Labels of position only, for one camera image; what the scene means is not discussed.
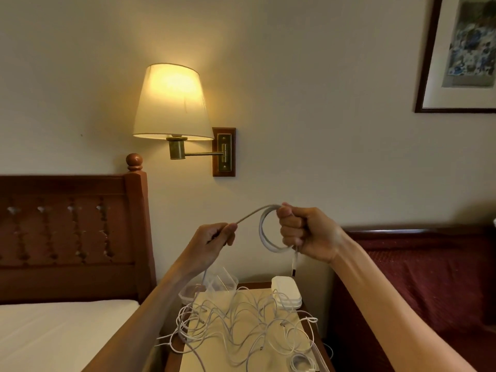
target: picture frame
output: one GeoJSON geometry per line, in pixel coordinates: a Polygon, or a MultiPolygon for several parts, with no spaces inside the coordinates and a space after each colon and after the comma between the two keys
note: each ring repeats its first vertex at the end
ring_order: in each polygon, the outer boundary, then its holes
{"type": "Polygon", "coordinates": [[[496,113],[496,0],[433,0],[416,113],[496,113]]]}

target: wall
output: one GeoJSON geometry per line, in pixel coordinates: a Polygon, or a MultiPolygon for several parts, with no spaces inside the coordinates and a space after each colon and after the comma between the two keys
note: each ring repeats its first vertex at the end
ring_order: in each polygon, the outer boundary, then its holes
{"type": "MultiPolygon", "coordinates": [[[[0,172],[123,172],[139,152],[158,276],[199,224],[268,203],[316,205],[343,225],[475,222],[496,209],[494,116],[412,112],[428,0],[2,3],[0,172]],[[154,62],[200,73],[212,124],[238,128],[237,178],[131,136],[154,62]]],[[[291,256],[267,252],[256,226],[240,226],[220,263],[241,280],[289,273],[291,256]]],[[[277,236],[276,220],[267,228],[277,236]]],[[[330,276],[309,260],[298,272],[323,320],[330,276]]]]}

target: left hand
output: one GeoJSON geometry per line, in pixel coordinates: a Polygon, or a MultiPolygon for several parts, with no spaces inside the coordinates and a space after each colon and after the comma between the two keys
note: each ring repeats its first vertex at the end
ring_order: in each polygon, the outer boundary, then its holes
{"type": "Polygon", "coordinates": [[[236,223],[216,223],[198,227],[174,263],[178,273],[191,279],[208,269],[219,256],[222,247],[233,244],[237,228],[236,223]]]}

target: white mattress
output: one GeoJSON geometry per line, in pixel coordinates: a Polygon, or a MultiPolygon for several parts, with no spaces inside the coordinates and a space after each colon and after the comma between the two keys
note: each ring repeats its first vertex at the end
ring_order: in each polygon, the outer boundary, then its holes
{"type": "Polygon", "coordinates": [[[80,372],[138,307],[133,300],[0,306],[0,371],[80,372]]]}

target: wall lamp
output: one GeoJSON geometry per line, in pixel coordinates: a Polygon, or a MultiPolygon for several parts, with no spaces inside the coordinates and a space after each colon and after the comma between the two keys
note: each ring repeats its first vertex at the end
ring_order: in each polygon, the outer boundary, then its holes
{"type": "Polygon", "coordinates": [[[212,155],[213,176],[236,176],[236,128],[212,128],[200,76],[177,64],[146,69],[133,135],[165,139],[170,159],[212,155]],[[212,141],[212,152],[189,153],[185,141],[212,141]]]}

